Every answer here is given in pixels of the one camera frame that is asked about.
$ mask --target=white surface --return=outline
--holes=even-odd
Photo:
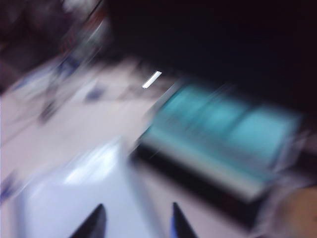
[[[14,198],[18,236],[70,237],[103,204],[106,237],[162,237],[137,199],[137,189],[127,174],[126,158],[116,140],[33,178]]]
[[[149,122],[147,111],[163,93],[161,89],[166,88],[160,77],[144,91],[127,91],[129,87],[142,89],[147,80],[135,72],[135,67],[133,60],[112,68],[92,67],[81,75],[81,80],[86,78],[91,83],[77,91],[45,124],[37,120],[43,98],[23,103],[5,94],[1,98],[1,181],[12,171],[16,171],[17,180],[27,181],[31,175],[61,165],[118,135],[129,150],[133,149]],[[84,103],[86,87],[91,87],[92,81],[105,87],[106,93],[99,101]],[[199,237],[245,237],[244,231],[231,221],[171,182],[147,171],[142,172],[142,178],[166,235],[171,205],[176,201]],[[9,200],[1,206],[2,238],[14,238],[10,205]]]

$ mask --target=black object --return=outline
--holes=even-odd
[[[106,210],[99,204],[70,238],[104,238],[105,231]]]
[[[218,208],[247,230],[254,226],[259,208],[269,193],[263,194],[262,197],[252,202],[243,202],[223,191],[200,174],[173,162],[167,155],[140,144],[134,151],[134,162],[139,163],[142,161],[172,178],[211,206]]]
[[[178,238],[197,238],[176,202],[173,203],[173,225]]]
[[[109,0],[115,40],[158,64],[317,115],[316,1]]]

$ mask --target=fluorescent light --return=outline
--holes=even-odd
[[[162,72],[156,71],[156,72],[142,85],[142,88],[148,88],[161,74],[162,74]]]

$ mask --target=dark wall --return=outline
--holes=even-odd
[[[109,9],[125,50],[317,114],[312,3],[110,0]]]

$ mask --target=black triangular object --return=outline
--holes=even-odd
[[[176,202],[173,203],[173,217],[174,217],[174,225],[175,225],[177,237],[197,238],[192,227],[188,223],[186,217],[184,216],[182,210],[180,210]]]
[[[99,204],[70,238],[104,238],[106,210]]]

